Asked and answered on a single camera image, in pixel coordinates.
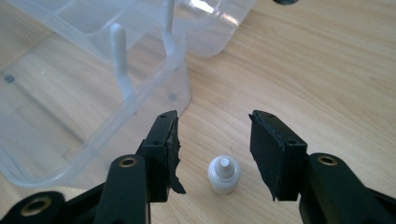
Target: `transparent plastic box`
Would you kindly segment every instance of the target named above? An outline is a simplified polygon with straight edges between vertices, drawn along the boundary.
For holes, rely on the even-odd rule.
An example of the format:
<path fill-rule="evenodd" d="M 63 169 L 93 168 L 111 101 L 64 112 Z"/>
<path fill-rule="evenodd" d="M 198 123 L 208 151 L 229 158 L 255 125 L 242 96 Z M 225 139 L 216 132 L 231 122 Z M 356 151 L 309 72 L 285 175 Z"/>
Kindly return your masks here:
<path fill-rule="evenodd" d="M 79 188 L 135 153 L 159 114 L 184 111 L 186 49 L 219 52 L 254 4 L 8 2 L 56 33 L 0 67 L 0 170 L 23 187 Z"/>

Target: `small white bottle cap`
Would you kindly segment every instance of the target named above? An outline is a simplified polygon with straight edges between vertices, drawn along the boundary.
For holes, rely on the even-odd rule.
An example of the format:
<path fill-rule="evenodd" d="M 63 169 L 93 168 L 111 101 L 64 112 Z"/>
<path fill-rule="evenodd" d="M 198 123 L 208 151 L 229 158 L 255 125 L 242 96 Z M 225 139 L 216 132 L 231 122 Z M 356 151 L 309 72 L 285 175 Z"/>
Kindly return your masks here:
<path fill-rule="evenodd" d="M 239 163 L 232 157 L 219 156 L 210 162 L 207 168 L 212 189 L 219 194 L 231 193 L 239 182 L 241 169 Z"/>

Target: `plastic post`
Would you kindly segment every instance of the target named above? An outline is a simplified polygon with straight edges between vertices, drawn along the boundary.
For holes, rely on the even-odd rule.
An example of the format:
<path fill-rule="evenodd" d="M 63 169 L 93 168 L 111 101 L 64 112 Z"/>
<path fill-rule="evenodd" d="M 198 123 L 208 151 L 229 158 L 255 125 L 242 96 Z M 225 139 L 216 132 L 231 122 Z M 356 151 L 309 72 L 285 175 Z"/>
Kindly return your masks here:
<path fill-rule="evenodd" d="M 110 30 L 114 75 L 119 83 L 123 100 L 125 100 L 130 95 L 135 95 L 134 86 L 131 79 L 128 77 L 126 32 L 125 29 L 117 23 L 112 24 Z"/>
<path fill-rule="evenodd" d="M 175 0 L 164 0 L 165 11 L 163 15 L 163 44 L 165 45 L 166 54 L 172 53 L 176 41 L 172 35 L 172 25 L 174 18 Z"/>

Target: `black clamp jaw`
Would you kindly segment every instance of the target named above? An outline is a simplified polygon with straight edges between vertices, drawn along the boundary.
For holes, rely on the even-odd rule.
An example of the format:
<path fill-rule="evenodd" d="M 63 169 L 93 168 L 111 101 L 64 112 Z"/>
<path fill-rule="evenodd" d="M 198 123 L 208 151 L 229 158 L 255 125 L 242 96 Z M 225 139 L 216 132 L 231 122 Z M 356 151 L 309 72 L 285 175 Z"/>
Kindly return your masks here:
<path fill-rule="evenodd" d="M 307 143 L 276 116 L 253 111 L 250 152 L 279 201 L 297 201 L 304 223 L 396 223 L 396 200 L 367 189 L 339 158 Z"/>
<path fill-rule="evenodd" d="M 136 154 L 115 159 L 106 182 L 66 202 L 40 192 L 15 204 L 1 224 L 150 223 L 150 203 L 165 203 L 169 189 L 186 191 L 176 177 L 180 159 L 177 112 L 156 118 Z"/>

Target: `wooden table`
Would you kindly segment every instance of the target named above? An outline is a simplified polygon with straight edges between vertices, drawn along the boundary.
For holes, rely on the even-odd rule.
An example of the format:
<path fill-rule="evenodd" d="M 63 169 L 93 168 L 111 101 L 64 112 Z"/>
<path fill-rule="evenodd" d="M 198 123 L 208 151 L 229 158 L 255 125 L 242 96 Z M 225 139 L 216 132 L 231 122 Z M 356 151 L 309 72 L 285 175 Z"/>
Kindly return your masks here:
<path fill-rule="evenodd" d="M 0 12 L 6 20 L 9 9 Z M 37 27 L 32 45 L 49 32 Z M 0 32 L 0 70 L 15 60 L 4 55 L 4 43 L 12 41 L 6 33 L 13 31 Z M 14 49 L 14 57 L 28 48 Z M 259 0 L 223 52 L 189 53 L 187 65 L 192 100 L 179 121 L 177 168 L 187 194 L 172 192 L 168 203 L 153 204 L 153 223 L 302 222 L 298 203 L 272 202 L 250 155 L 254 109 L 281 118 L 308 143 L 308 153 L 340 157 L 367 187 L 396 197 L 395 1 L 302 0 L 282 7 Z M 242 167 L 229 195 L 216 194 L 206 177 L 207 165 L 221 154 Z M 0 217 L 43 190 L 0 181 Z M 67 199 L 82 192 L 56 189 Z"/>

